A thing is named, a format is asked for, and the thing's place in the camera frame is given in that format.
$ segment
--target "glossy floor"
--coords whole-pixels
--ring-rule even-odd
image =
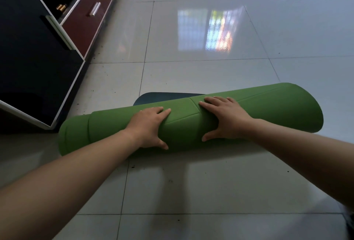
[[[116,0],[70,116],[152,91],[291,82],[354,143],[354,0]],[[56,135],[0,138],[0,184],[58,156]],[[61,239],[347,239],[334,199],[262,148],[126,161]]]

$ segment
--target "right hand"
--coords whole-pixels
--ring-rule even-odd
[[[213,138],[244,138],[247,131],[255,121],[234,99],[220,96],[204,98],[199,102],[203,108],[207,109],[219,119],[219,126],[216,130],[206,133],[202,141]]]

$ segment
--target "green yoga mat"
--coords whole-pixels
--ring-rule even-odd
[[[241,90],[210,94],[232,97],[253,118],[260,118],[278,125],[307,132],[317,132],[323,125],[323,115],[317,101],[303,88],[291,83],[278,83]],[[239,140],[213,139],[202,142],[202,136],[217,128],[217,118],[200,107],[205,96],[175,99],[126,108],[95,111],[88,115],[66,120],[59,131],[59,150],[68,154],[90,143],[104,139],[124,129],[130,118],[144,108],[163,106],[171,108],[170,115],[162,122],[159,137],[168,151],[188,150],[220,145]],[[158,148],[140,149],[137,153],[154,153]]]

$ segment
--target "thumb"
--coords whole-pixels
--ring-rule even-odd
[[[206,133],[205,135],[203,135],[201,141],[204,142],[204,141],[207,141],[207,140],[210,140],[213,138],[219,138],[219,130],[218,129],[210,131],[210,132]]]
[[[161,139],[158,139],[158,143],[157,143],[156,147],[160,147],[160,148],[162,148],[164,150],[168,150],[169,149],[167,144],[165,142],[163,142]]]

